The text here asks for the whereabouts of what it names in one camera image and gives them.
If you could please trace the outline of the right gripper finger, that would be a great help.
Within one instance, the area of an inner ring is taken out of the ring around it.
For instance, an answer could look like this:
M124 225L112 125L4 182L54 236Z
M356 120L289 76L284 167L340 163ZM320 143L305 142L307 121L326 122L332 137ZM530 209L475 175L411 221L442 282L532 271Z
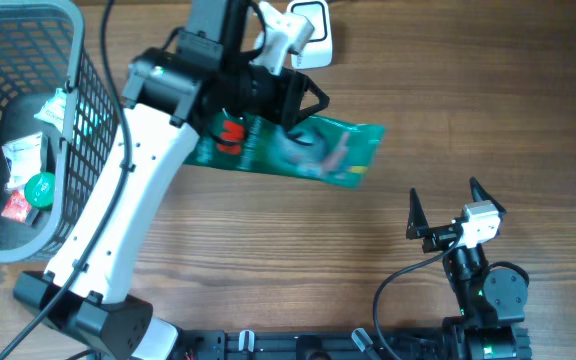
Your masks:
M409 216L406 228L406 238L409 240L428 236L429 225L415 188L409 191Z
M479 183L475 177L469 179L469 186L472 198L475 202L490 201L500 215L506 215L506 209Z

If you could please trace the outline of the green 3M gloves packet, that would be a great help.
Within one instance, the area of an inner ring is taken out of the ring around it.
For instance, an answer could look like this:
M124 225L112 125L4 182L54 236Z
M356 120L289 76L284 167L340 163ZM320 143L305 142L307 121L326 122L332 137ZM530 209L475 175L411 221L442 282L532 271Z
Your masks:
M347 188L360 185L385 128L313 115L290 131L260 116L218 114L188 165L303 178Z

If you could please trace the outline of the teal white wipes packet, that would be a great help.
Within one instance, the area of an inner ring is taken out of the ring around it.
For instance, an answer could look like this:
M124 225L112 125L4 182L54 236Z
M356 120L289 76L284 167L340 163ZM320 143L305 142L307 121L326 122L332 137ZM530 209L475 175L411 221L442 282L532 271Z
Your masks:
M53 125L59 132L64 130L67 94L62 88L57 88L53 97L48 99L34 118Z

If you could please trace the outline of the green lid small jar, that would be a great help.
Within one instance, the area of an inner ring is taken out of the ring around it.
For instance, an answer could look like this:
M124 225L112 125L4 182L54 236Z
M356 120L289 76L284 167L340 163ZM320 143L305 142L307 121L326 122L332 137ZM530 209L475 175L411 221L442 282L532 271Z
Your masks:
M24 187L26 201L39 210L51 210L54 204L55 175L41 172L31 177Z

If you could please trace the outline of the white paper sachet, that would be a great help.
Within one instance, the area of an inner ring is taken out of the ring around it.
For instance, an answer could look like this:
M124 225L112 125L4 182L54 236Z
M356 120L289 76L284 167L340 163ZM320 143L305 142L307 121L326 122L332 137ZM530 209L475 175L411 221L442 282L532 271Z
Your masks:
M43 132L37 132L2 146L2 152L9 171L7 191L23 187L34 175L46 167L48 138Z

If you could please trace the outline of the red small snack packet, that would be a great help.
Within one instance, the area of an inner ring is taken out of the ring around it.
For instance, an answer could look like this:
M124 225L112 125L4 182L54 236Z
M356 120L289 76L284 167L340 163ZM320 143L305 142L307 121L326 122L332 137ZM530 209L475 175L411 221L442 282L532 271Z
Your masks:
M18 223L25 223L31 214L32 206L27 202L24 194L15 189L6 202L1 216Z

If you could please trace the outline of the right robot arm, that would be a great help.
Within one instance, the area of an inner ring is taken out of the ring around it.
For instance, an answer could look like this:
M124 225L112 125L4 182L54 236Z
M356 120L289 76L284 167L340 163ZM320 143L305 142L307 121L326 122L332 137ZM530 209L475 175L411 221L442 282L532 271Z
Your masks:
M506 209L475 179L472 202L448 225L429 225L417 191L409 192L406 237L439 252L461 315L443 321L453 359L531 359L525 320L529 275L506 261L491 263L483 245L500 234Z

